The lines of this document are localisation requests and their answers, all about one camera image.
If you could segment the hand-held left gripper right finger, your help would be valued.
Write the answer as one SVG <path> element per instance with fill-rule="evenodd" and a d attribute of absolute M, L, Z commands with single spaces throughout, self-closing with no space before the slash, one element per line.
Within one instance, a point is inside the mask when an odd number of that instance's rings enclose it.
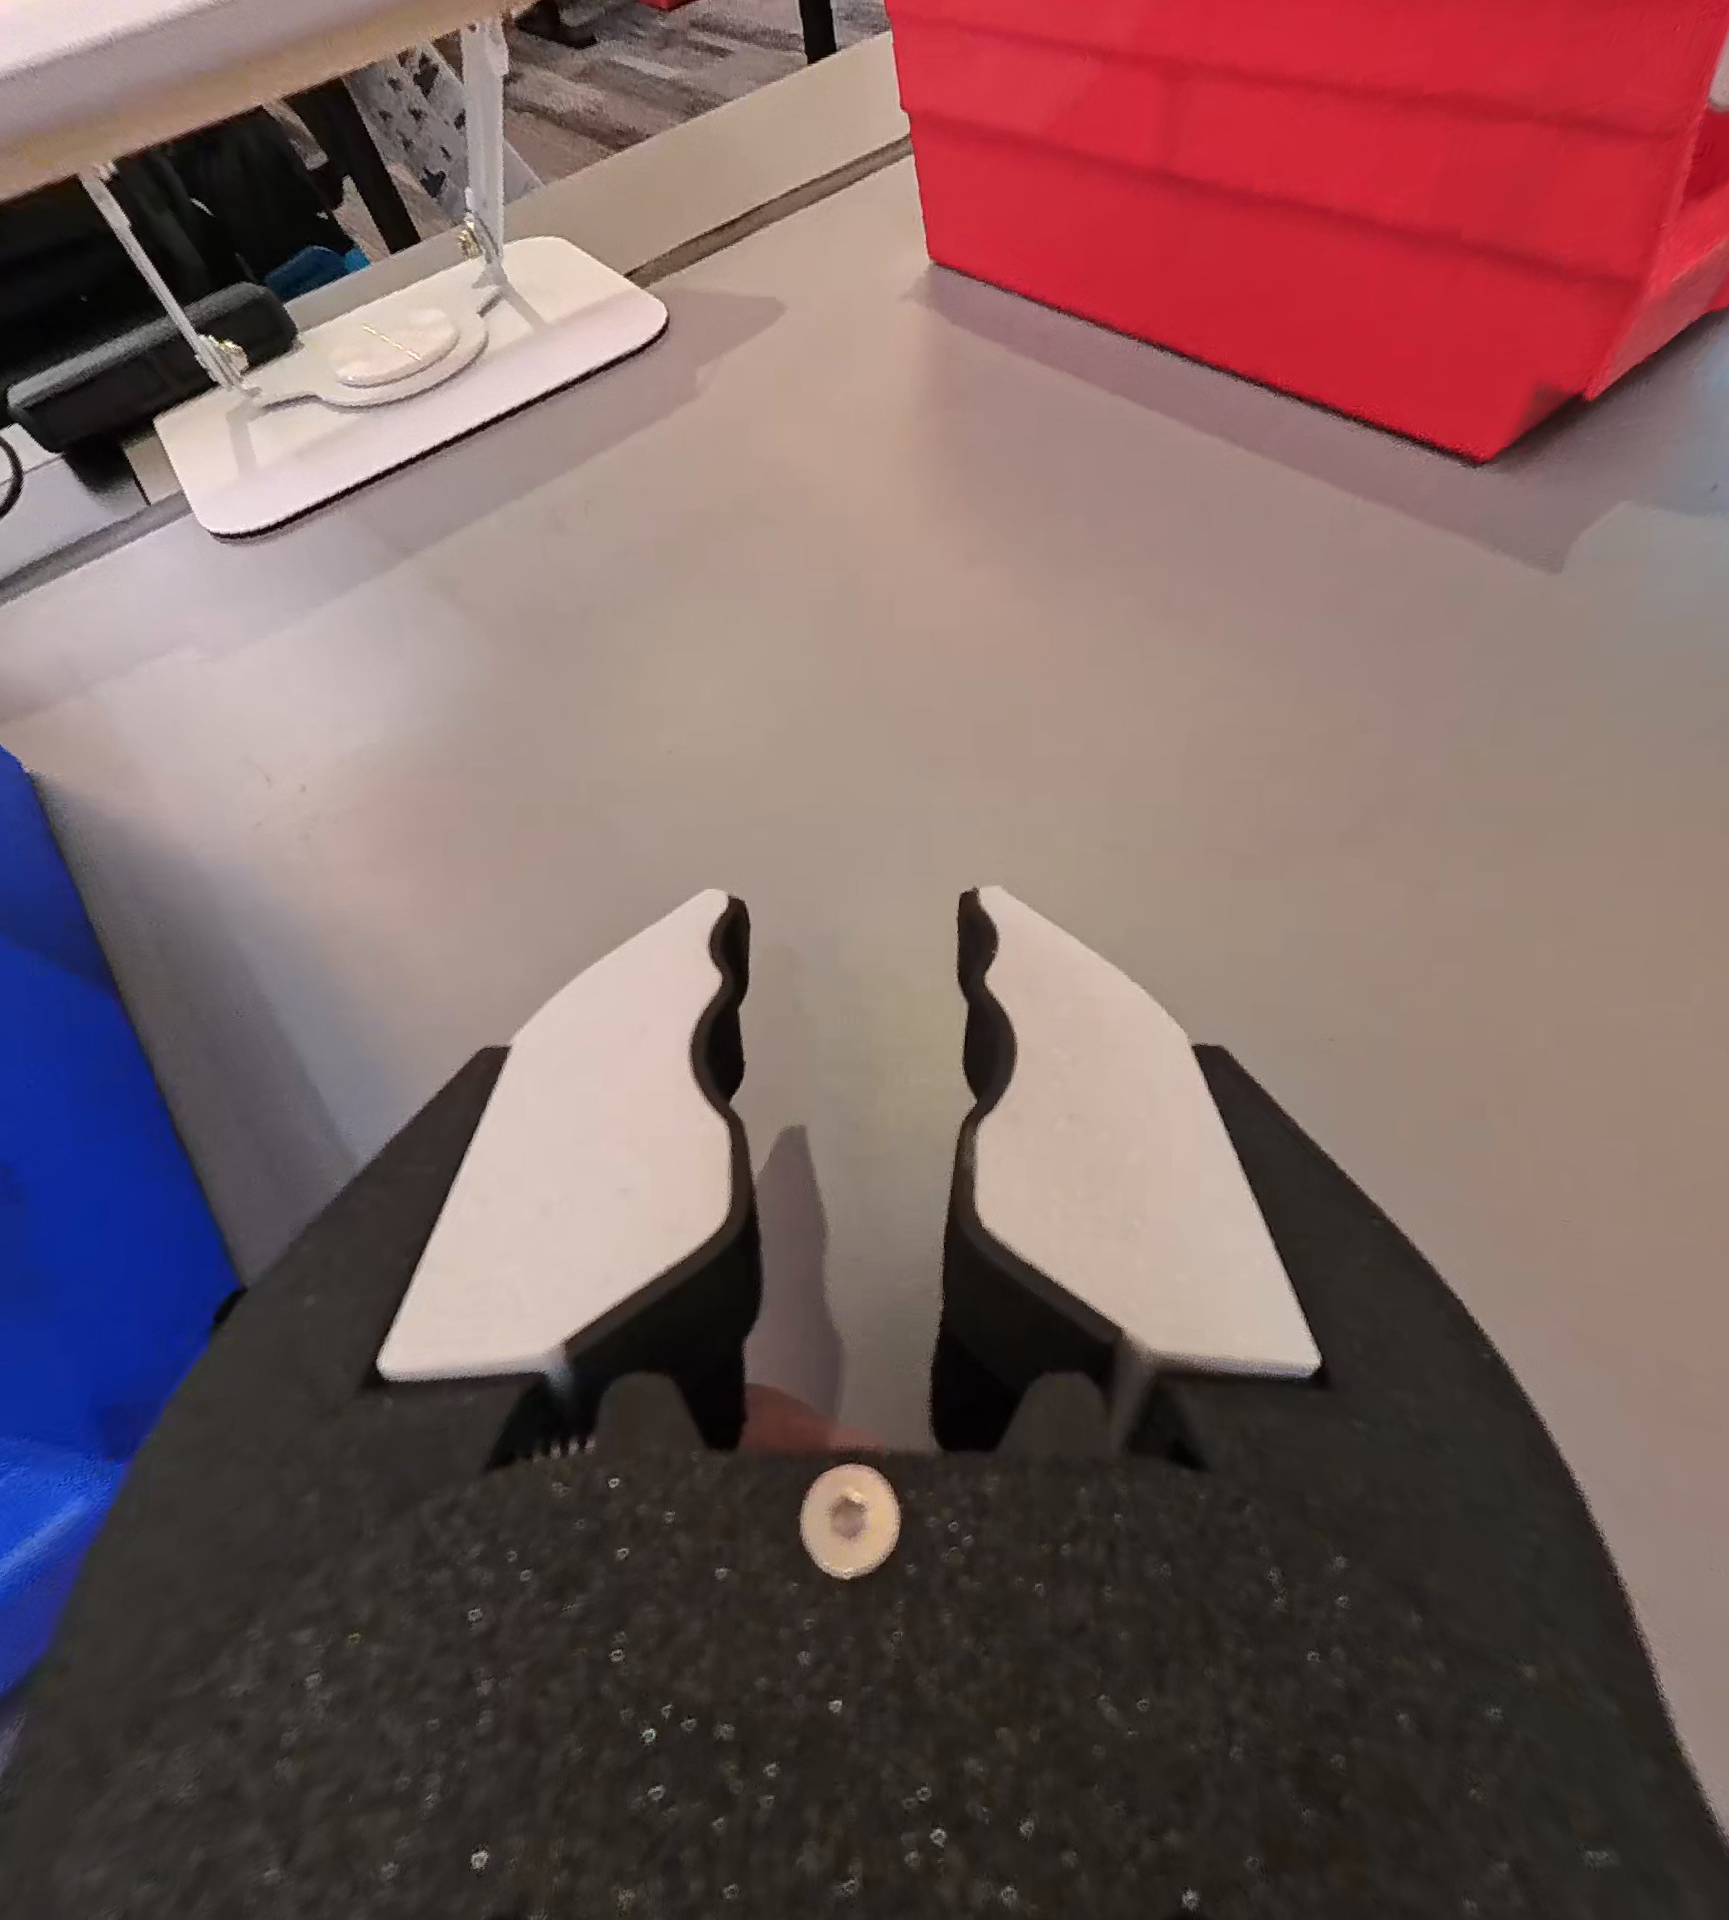
<path fill-rule="evenodd" d="M 942 1341 L 992 1390 L 1089 1376 L 1315 1379 L 1207 1065 L 1134 973 L 1000 884 L 955 901 L 967 1119 Z"/>

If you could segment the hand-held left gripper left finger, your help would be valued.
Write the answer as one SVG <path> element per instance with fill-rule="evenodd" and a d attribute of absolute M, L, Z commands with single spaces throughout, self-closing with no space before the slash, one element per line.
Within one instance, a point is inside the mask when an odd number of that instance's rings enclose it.
<path fill-rule="evenodd" d="M 763 1308 L 740 1001 L 750 911 L 702 890 L 510 1043 L 377 1367 L 397 1384 L 712 1379 Z"/>

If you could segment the blue plastic bin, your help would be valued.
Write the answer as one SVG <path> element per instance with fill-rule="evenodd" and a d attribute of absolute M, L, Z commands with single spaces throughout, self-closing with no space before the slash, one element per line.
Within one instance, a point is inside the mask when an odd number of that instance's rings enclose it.
<path fill-rule="evenodd" d="M 231 1292 L 39 784 L 0 743 L 0 1697 Z"/>

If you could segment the red plastic bin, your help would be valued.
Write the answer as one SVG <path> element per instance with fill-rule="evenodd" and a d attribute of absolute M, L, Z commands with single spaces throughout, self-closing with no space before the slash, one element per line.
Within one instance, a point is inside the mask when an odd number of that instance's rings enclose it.
<path fill-rule="evenodd" d="M 1729 304 L 1729 0 L 887 3 L 937 264 L 1494 462 Z"/>

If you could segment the grey desk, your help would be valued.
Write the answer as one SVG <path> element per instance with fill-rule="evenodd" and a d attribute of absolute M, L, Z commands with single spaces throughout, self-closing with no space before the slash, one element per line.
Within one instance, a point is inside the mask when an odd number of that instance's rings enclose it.
<path fill-rule="evenodd" d="M 655 349 L 0 595 L 0 743 L 230 1250 L 712 884 L 750 1376 L 919 1442 L 954 911 L 1000 884 L 1460 1292 L 1729 1826 L 1729 312 L 1460 464 L 937 270 L 898 130 L 860 44 L 549 185 Z"/>

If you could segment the wooden book stand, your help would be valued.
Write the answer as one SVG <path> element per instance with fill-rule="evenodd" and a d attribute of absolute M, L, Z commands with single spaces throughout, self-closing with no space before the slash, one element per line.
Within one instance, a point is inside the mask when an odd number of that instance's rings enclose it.
<path fill-rule="evenodd" d="M 664 333 L 664 304 L 566 239 L 510 239 L 510 3 L 115 0 L 0 3 L 0 203 L 79 178 L 200 397 L 151 415 L 175 484 L 219 539 L 296 521 Z M 113 194 L 129 155 L 462 29 L 462 264 L 406 281 L 255 365 L 175 296 Z"/>

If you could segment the black power brick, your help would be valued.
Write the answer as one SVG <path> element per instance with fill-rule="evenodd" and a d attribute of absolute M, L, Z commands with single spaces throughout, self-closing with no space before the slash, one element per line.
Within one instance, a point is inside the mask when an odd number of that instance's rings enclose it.
<path fill-rule="evenodd" d="M 231 345 L 249 365 L 272 365 L 296 345 L 289 304 L 255 281 L 222 287 L 189 304 L 196 333 Z M 9 421 L 66 455 L 129 440 L 157 413 L 200 397 L 212 374 L 170 319 L 139 321 L 93 349 L 34 371 L 6 389 Z"/>

